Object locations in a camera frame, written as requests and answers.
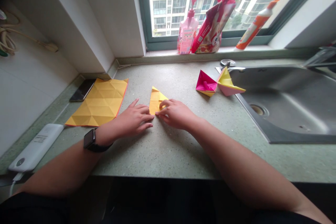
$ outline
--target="black watch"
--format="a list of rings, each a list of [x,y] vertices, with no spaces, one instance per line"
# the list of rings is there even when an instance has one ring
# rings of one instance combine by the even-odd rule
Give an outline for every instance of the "black watch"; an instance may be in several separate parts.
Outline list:
[[[99,146],[98,144],[96,144],[96,129],[98,128],[94,128],[90,130],[84,136],[84,149],[88,149],[89,151],[92,151],[92,152],[107,151],[108,148],[110,148],[113,143],[109,146]]]

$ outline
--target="hand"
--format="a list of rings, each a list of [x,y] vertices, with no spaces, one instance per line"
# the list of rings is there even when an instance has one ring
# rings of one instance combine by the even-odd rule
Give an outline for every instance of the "hand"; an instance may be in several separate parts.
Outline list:
[[[174,99],[164,100],[160,107],[166,106],[155,114],[169,126],[181,130],[190,130],[192,125],[199,119],[185,104]]]
[[[96,130],[98,145],[108,146],[119,138],[138,135],[145,129],[153,127],[153,124],[146,121],[152,120],[154,115],[149,113],[148,106],[136,105],[138,101],[139,99],[136,99],[119,116]]]

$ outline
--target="window sill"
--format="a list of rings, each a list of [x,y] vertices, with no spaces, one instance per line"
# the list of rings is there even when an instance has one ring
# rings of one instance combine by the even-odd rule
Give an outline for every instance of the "window sill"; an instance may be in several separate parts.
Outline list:
[[[245,51],[233,51],[234,47],[220,47],[218,52],[208,54],[178,54],[176,50],[150,51],[140,58],[118,58],[120,65],[157,64],[192,61],[216,61],[224,58],[234,60],[262,58],[308,58],[313,56],[317,48],[274,49],[268,45],[252,45]]]

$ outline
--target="white power bank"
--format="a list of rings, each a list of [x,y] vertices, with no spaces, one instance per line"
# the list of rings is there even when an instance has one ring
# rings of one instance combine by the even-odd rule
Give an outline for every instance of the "white power bank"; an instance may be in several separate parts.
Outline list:
[[[45,125],[36,137],[33,138],[27,147],[10,164],[8,169],[17,172],[32,171],[47,153],[63,129],[64,126],[60,124]]]

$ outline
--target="countertop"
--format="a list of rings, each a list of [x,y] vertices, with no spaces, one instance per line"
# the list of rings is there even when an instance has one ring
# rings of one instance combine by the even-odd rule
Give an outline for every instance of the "countertop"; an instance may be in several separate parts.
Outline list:
[[[299,64],[299,59],[241,60],[237,66]],[[198,116],[266,160],[292,182],[336,182],[336,145],[269,144],[235,96],[226,97],[218,89],[209,98],[195,90],[202,69],[213,79],[219,62],[188,62],[132,65],[119,69],[115,79],[129,78],[120,113],[136,98],[149,104],[152,86],[166,97],[184,102]],[[28,144],[35,134],[51,123],[67,105],[82,80],[77,79],[45,111],[27,133],[0,159],[0,174]],[[80,103],[70,103],[57,119],[64,124]],[[210,158],[187,132],[169,127],[158,118],[153,128],[141,136],[120,139],[107,151],[93,171],[101,176],[137,176],[185,179],[220,179]],[[83,138],[91,128],[66,127],[41,162],[48,161]]]

